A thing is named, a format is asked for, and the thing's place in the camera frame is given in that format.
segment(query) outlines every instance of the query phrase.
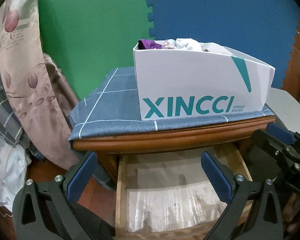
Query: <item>green foam mat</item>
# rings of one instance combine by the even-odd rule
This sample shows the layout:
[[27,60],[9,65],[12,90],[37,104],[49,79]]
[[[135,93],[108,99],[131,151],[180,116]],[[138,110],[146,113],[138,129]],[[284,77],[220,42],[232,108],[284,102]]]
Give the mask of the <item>green foam mat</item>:
[[82,100],[110,69],[132,66],[132,48],[153,27],[146,0],[39,0],[44,52]]

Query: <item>blue gripper pad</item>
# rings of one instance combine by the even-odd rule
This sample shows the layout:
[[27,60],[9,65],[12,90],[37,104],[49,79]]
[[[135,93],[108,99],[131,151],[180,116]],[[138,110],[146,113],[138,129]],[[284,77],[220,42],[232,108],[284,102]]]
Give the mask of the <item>blue gripper pad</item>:
[[210,180],[220,201],[229,204],[233,197],[231,185],[207,152],[201,155],[201,167]]
[[73,179],[68,183],[66,199],[69,203],[77,202],[98,164],[97,154],[91,152]]
[[287,145],[294,144],[296,142],[292,132],[284,130],[273,122],[267,125],[266,131]]

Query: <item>plaid fabric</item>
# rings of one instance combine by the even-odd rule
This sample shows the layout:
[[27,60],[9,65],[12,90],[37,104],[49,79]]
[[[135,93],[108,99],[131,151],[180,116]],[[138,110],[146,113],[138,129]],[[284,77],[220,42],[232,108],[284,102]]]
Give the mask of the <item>plaid fabric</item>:
[[0,76],[0,137],[12,147],[20,144],[28,148],[30,140],[23,135],[23,128],[13,113],[13,109],[7,99]]

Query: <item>wooden floor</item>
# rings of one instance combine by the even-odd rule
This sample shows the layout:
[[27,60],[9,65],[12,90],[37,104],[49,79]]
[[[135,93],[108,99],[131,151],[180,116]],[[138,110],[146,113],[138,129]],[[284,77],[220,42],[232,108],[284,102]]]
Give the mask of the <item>wooden floor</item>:
[[[64,175],[66,170],[46,160],[44,163],[34,159],[28,168],[28,178],[36,182],[52,180],[56,175]],[[103,188],[91,178],[82,193],[78,203],[88,208],[103,220],[114,226],[116,191]],[[16,240],[13,229],[12,214],[4,207],[0,207],[0,230],[9,240]]]

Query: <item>wooden drawer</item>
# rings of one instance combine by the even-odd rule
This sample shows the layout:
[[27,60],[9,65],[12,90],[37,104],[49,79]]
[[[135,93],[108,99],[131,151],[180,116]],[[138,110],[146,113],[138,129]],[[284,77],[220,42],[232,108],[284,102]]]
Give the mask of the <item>wooden drawer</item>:
[[[203,239],[226,207],[201,168],[205,149],[121,156],[115,238]],[[234,174],[251,180],[234,145],[222,144],[210,150]],[[250,207],[251,201],[239,223],[245,221]]]

